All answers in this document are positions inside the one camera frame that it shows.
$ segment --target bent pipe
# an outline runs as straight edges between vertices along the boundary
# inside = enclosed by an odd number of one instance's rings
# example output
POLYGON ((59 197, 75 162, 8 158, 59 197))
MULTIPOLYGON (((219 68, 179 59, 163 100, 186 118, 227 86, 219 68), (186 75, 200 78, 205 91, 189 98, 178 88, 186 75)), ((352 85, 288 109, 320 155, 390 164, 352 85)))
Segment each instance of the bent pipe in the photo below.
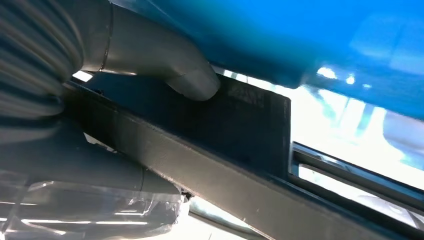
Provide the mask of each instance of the bent pipe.
POLYGON ((210 99, 220 82, 186 38, 108 0, 57 0, 80 34, 82 70, 154 77, 195 101, 210 99))

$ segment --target clear plastic bag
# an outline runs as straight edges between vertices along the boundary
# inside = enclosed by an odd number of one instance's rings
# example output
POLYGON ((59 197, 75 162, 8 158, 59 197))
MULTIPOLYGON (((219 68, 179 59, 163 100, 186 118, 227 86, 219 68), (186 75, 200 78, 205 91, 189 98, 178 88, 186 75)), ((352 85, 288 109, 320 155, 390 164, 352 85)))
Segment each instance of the clear plastic bag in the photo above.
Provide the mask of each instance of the clear plastic bag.
POLYGON ((37 181, 0 171, 0 240, 126 240, 169 232, 187 216, 178 194, 37 181))

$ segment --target blue painted panel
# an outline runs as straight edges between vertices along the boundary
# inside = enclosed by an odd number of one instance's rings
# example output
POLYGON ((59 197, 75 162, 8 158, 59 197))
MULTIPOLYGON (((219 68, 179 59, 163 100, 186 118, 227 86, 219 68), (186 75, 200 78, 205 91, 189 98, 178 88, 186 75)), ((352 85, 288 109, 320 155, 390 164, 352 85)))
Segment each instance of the blue painted panel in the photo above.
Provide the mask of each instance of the blue painted panel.
POLYGON ((214 65, 424 120, 422 0, 112 1, 186 35, 214 65))

